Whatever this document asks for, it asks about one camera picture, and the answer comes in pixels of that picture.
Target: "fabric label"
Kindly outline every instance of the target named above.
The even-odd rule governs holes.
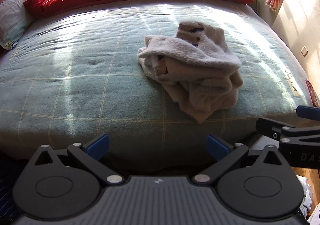
[[[293,95],[294,96],[301,96],[300,89],[298,88],[298,84],[297,84],[295,78],[293,77],[289,67],[285,67],[282,71],[284,72],[284,75],[289,83],[289,86],[291,88]]]

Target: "bed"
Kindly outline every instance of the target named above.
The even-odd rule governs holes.
[[[242,62],[235,107],[197,124],[143,74],[144,36],[174,35],[181,20],[225,30]],[[28,159],[39,145],[66,148],[110,136],[113,166],[154,171],[212,160],[207,135],[229,143],[269,117],[296,126],[312,106],[307,76],[290,50],[248,5],[222,0],[131,0],[80,8],[35,21],[0,59],[0,150]]]

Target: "pillowcase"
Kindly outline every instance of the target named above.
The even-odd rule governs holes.
[[[11,50],[35,20],[23,3],[26,0],[4,0],[0,3],[0,45]]]

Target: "blue gripper pad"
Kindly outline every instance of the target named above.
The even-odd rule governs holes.
[[[318,107],[298,106],[296,113],[298,117],[320,121],[320,108]]]
[[[109,145],[109,136],[107,134],[101,134],[95,139],[83,145],[82,150],[98,161],[109,150]]]
[[[206,140],[206,147],[208,152],[217,161],[220,161],[226,155],[233,151],[233,146],[225,142],[219,137],[208,136]]]

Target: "triangular cutout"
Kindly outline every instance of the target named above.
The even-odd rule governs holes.
[[[281,161],[279,160],[278,156],[275,152],[269,151],[267,153],[266,158],[263,161],[266,164],[276,164],[276,165],[282,165]]]
[[[43,152],[39,155],[39,157],[38,157],[35,165],[51,164],[51,163],[53,163],[53,161],[52,161],[52,159],[51,159],[48,151],[43,151]]]

